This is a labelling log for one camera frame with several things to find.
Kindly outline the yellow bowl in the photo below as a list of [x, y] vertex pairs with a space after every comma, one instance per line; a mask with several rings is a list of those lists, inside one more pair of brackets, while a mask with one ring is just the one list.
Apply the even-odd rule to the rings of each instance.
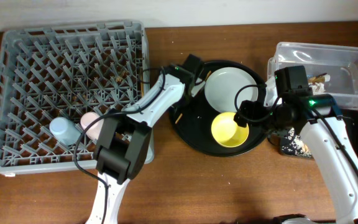
[[234, 148], [245, 143], [249, 137], [249, 127], [239, 126], [234, 121], [234, 112], [224, 112], [213, 119], [211, 134], [222, 147]]

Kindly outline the white plate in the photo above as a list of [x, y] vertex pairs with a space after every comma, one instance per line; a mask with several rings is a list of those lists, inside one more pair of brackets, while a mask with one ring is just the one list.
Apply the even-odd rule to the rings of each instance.
[[235, 67], [214, 71], [207, 79], [204, 94], [207, 102], [216, 111], [236, 112], [234, 99], [237, 92], [246, 85], [256, 85], [249, 73]]

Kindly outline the wooden chopstick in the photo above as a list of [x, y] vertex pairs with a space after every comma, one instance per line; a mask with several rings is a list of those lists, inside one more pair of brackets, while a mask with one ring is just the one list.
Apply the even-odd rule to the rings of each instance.
[[212, 71], [209, 71], [208, 73], [207, 73], [207, 75], [206, 75], [206, 77], [205, 77], [205, 79], [204, 79], [204, 81], [206, 82], [207, 81], [207, 79], [209, 78], [209, 76], [212, 74]]
[[180, 113], [179, 116], [178, 116], [178, 118], [177, 118], [176, 121], [175, 121], [175, 124], [177, 124], [177, 123], [179, 122], [179, 120], [181, 119], [182, 116], [183, 116], [183, 113]]

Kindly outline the light blue cup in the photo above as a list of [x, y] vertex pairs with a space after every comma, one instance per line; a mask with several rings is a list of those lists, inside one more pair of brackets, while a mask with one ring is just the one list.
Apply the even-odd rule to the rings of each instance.
[[81, 134], [74, 122], [64, 117], [54, 118], [49, 125], [49, 130], [57, 141], [66, 146], [76, 143]]

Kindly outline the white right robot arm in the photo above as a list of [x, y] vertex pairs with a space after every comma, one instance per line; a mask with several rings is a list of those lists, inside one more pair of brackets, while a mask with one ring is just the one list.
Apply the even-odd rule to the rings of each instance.
[[234, 121], [270, 132], [293, 128], [318, 165], [336, 222], [358, 223], [358, 158], [336, 100], [329, 94], [313, 94], [302, 65], [275, 71], [273, 82], [277, 91], [273, 105], [235, 103]]

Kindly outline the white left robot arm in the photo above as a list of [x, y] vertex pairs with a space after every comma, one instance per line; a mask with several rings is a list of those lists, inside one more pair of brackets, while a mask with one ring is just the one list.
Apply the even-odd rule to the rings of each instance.
[[138, 102], [96, 118], [81, 133], [84, 138], [95, 124], [103, 124], [93, 153], [97, 174], [79, 168], [98, 181], [87, 223], [117, 223], [124, 192], [145, 164], [153, 126], [169, 107], [191, 101], [203, 65], [190, 54], [181, 65], [161, 67], [158, 80]]

